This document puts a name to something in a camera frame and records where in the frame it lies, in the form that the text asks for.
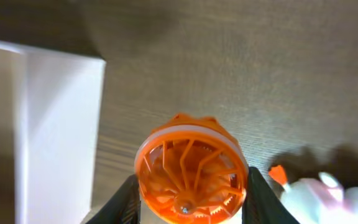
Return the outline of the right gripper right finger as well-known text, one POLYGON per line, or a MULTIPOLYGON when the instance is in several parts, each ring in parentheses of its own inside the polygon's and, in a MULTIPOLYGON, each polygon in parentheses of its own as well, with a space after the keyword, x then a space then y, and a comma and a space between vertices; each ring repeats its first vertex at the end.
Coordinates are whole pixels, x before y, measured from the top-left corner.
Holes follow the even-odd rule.
POLYGON ((299 224, 282 205, 258 168, 249 167, 242 224, 299 224))

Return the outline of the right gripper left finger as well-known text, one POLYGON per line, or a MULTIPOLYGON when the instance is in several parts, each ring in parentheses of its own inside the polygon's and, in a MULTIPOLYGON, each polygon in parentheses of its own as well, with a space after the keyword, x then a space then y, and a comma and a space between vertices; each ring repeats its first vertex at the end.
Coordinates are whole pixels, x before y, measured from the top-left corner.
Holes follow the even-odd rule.
POLYGON ((140 209, 139 182, 134 174, 86 224, 140 224, 140 209))

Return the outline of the white pink duck figure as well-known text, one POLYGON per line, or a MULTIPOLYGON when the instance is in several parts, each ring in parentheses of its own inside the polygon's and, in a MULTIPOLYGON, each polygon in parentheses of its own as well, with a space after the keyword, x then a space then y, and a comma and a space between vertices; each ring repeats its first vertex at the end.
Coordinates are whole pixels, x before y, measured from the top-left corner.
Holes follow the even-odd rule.
POLYGON ((358 224, 358 187, 344 189, 327 172, 319 172, 318 179, 302 178, 291 184, 281 165, 268 174, 283 187, 280 201, 299 223, 358 224))

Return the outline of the orange round spinner toy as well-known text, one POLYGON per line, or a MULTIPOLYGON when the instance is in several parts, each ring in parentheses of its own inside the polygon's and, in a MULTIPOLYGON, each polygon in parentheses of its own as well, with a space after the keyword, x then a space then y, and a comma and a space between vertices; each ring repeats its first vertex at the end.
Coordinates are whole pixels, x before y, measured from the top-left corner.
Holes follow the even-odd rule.
POLYGON ((155 128, 134 161, 145 204, 167 223, 223 223, 242 207, 249 166, 212 116, 176 114, 155 128))

